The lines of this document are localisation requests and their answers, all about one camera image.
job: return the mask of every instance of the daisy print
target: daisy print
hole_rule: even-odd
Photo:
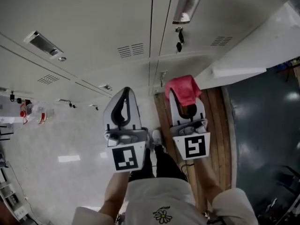
[[[154,218],[158,220],[160,224],[164,224],[170,222],[172,216],[168,216],[166,210],[159,210],[154,214]]]

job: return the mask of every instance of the gray floor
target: gray floor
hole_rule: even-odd
[[[153,98],[137,98],[137,104],[142,125],[149,132],[159,127]],[[36,129],[27,125],[17,131],[13,128],[11,140],[1,142],[10,166],[5,168],[8,180],[38,223],[51,220],[55,225],[69,225],[77,206],[96,210],[102,206],[113,174],[105,153],[105,106],[99,111],[92,107],[60,108],[53,123]],[[62,162],[60,156],[79,156],[80,160]]]
[[[300,89],[292,73],[266,73],[228,85],[237,143],[237,187],[248,195],[256,213],[278,198],[288,206],[292,193],[274,176],[289,165],[300,173]]]

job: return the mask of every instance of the pink cloth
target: pink cloth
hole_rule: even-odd
[[[165,84],[165,97],[169,101],[169,93],[172,89],[181,106],[196,103],[196,98],[202,93],[191,75],[173,78]]]

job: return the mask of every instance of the ceiling vent grille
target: ceiling vent grille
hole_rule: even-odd
[[[126,58],[126,57],[130,57],[131,56],[131,51],[130,51],[130,47],[129,46],[119,47],[118,48],[118,52],[119,52],[121,58]]]
[[[49,85],[49,84],[51,84],[51,83],[53,83],[53,82],[56,82],[56,81],[58,81],[60,78],[58,78],[58,77],[55,77],[55,76],[52,76],[52,75],[47,75],[47,76],[45,76],[45,77],[42,77],[41,79],[38,79],[38,82],[39,83],[44,83],[44,84],[47,84],[47,85]]]
[[[212,43],[211,46],[225,46],[230,42],[232,37],[217,37]]]
[[[138,43],[130,46],[119,47],[118,52],[121,58],[140,55],[144,53],[144,44]]]
[[[142,43],[131,45],[133,55],[140,55],[144,53],[144,45]]]

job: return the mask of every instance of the white t-shirt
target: white t-shirt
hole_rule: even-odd
[[[135,180],[128,184],[126,225],[205,225],[207,219],[195,207],[191,186],[176,178]],[[217,195],[213,212],[227,225],[257,225],[246,194],[233,188]],[[72,225],[113,225],[113,219],[96,211],[76,208]]]

